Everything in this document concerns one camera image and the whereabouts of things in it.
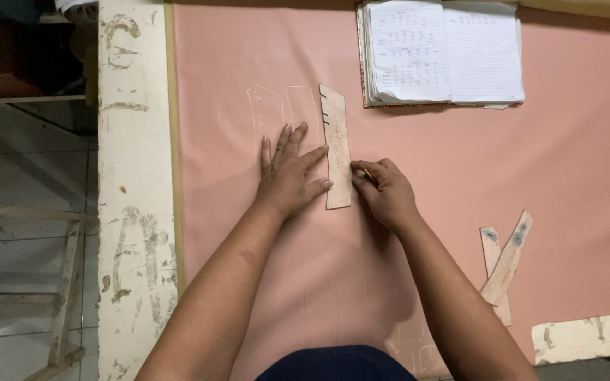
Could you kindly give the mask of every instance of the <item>forearm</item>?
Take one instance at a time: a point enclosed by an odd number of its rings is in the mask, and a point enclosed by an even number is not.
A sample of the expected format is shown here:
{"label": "forearm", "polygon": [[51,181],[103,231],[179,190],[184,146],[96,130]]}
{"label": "forearm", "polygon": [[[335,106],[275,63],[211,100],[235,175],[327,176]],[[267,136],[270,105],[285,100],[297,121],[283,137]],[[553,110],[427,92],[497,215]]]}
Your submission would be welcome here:
{"label": "forearm", "polygon": [[175,308],[138,380],[227,380],[281,218],[250,208]]}
{"label": "forearm", "polygon": [[456,380],[537,380],[491,305],[419,216],[397,234],[425,317]]}

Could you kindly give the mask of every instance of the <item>hand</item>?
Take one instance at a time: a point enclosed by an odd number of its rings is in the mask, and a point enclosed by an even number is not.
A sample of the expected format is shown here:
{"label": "hand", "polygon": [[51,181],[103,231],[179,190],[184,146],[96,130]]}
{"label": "hand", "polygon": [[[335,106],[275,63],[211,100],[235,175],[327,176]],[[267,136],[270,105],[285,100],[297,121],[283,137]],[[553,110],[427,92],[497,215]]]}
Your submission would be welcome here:
{"label": "hand", "polygon": [[377,163],[355,160],[351,167],[359,171],[368,170],[373,177],[372,181],[365,174],[353,176],[352,183],[366,199],[376,220],[387,229],[399,234],[420,220],[411,183],[391,160],[383,159]]}
{"label": "hand", "polygon": [[288,124],[284,126],[276,143],[274,157],[271,157],[270,139],[264,136],[262,140],[260,149],[262,175],[253,205],[277,212],[282,220],[291,217],[334,184],[327,178],[320,178],[305,185],[305,172],[329,151],[329,146],[324,145],[298,157],[298,146],[307,129],[305,122],[293,132],[291,126]]}

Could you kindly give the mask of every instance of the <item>pink cloth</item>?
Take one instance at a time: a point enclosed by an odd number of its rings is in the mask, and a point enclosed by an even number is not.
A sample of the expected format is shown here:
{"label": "pink cloth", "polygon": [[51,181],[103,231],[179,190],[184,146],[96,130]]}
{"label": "pink cloth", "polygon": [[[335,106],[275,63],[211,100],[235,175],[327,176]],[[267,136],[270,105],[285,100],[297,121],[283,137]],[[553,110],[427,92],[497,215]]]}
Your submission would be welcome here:
{"label": "pink cloth", "polygon": [[[524,24],[519,107],[365,110],[351,9],[175,5],[186,280],[251,203],[263,134],[307,121],[301,152],[324,144],[321,82],[346,97],[352,159],[402,169],[475,287],[486,280],[479,228],[506,240],[531,212],[509,289],[510,332],[530,360],[532,325],[610,314],[610,32]],[[326,161],[312,172],[326,177]],[[343,344],[376,346],[418,377],[447,373],[401,246],[356,191],[352,207],[326,211],[323,196],[284,225],[233,380]]]}

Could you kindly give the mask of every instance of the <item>notebook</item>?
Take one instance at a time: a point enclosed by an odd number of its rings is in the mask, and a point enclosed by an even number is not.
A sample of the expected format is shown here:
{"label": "notebook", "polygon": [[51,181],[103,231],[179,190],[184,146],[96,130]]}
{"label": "notebook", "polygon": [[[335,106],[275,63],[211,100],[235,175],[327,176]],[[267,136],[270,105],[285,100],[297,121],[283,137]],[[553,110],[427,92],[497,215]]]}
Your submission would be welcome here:
{"label": "notebook", "polygon": [[470,1],[359,4],[364,107],[520,103],[515,11],[510,4]]}

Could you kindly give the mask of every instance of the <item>notebook page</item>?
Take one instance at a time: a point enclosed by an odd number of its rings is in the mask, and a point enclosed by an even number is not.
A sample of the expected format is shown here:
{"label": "notebook page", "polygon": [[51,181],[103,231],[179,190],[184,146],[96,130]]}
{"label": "notebook page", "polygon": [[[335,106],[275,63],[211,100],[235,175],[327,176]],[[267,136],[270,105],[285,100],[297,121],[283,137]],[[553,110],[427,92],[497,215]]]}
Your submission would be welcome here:
{"label": "notebook page", "polygon": [[515,6],[443,2],[454,102],[524,100]]}
{"label": "notebook page", "polygon": [[385,102],[451,99],[441,3],[395,0],[369,9],[376,89]]}

